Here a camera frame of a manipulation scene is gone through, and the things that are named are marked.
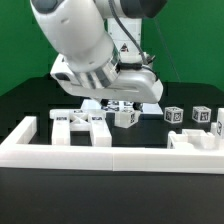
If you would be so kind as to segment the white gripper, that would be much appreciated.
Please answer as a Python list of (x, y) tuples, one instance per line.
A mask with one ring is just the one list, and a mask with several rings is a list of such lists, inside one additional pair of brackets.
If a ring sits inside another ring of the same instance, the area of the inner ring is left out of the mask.
[(107, 87), (107, 79), (98, 81), (97, 76), (88, 73), (84, 84), (80, 84), (75, 74), (58, 55), (51, 70), (51, 76), (70, 95), (88, 97), (100, 101), (102, 110), (106, 110), (109, 100), (130, 101), (133, 109), (143, 111), (143, 103), (156, 104), (161, 99), (163, 85), (149, 67), (140, 70), (122, 70), (115, 81)]

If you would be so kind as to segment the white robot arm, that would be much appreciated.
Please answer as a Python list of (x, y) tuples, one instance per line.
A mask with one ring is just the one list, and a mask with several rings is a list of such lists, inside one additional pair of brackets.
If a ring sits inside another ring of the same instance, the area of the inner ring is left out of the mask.
[(50, 75), (67, 93), (156, 104), (163, 85), (154, 57), (140, 48), (141, 22), (167, 0), (30, 0), (42, 32), (58, 52)]

